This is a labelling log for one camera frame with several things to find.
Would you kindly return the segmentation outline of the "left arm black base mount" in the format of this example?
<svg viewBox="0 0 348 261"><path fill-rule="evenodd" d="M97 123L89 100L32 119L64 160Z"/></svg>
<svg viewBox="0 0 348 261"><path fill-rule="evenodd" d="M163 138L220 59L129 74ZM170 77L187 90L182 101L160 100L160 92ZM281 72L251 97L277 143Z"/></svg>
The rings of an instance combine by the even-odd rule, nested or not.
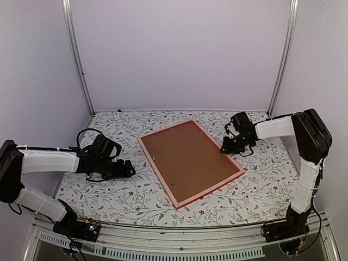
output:
<svg viewBox="0 0 348 261"><path fill-rule="evenodd" d="M53 232L67 238L96 242L100 233L100 223L92 218L80 221L72 209L67 209L63 219L53 225Z"/></svg>

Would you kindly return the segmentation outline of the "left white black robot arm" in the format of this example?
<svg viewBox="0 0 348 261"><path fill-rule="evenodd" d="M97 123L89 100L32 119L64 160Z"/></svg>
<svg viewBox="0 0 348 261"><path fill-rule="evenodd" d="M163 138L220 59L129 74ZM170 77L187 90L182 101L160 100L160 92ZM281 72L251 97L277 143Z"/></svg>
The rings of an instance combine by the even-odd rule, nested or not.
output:
<svg viewBox="0 0 348 261"><path fill-rule="evenodd" d="M128 178L135 174L130 160L119 159L122 147L102 132L91 145L53 148L20 146L6 140L1 147L1 202L17 204L59 222L69 236L77 235L81 225L77 214L65 202L46 196L23 184L28 173L72 172L101 175L101 182Z"/></svg>

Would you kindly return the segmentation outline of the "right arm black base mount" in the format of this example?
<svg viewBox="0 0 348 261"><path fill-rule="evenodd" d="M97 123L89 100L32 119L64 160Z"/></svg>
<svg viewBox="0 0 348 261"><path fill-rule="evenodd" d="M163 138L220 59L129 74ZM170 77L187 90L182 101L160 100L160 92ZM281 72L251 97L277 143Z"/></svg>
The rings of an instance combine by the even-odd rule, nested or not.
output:
<svg viewBox="0 0 348 261"><path fill-rule="evenodd" d="M304 235L309 232L307 218L310 213L311 209L299 214L289 207L285 221L279 223L267 222L263 224L260 229L260 234L265 238L267 243Z"/></svg>

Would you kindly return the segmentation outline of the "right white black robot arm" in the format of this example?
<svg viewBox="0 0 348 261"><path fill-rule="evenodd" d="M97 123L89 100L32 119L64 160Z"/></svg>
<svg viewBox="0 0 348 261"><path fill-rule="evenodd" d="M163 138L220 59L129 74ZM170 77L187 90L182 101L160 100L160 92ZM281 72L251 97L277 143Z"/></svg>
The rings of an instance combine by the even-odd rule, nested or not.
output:
<svg viewBox="0 0 348 261"><path fill-rule="evenodd" d="M231 118L231 124L238 132L223 138L221 153L242 154L245 148L252 148L259 140L293 136L301 158L299 181L292 203L289 205L281 232L293 237L302 228L313 210L313 197L322 179L325 159L332 145L332 136L315 109L295 112L252 123L243 111Z"/></svg>

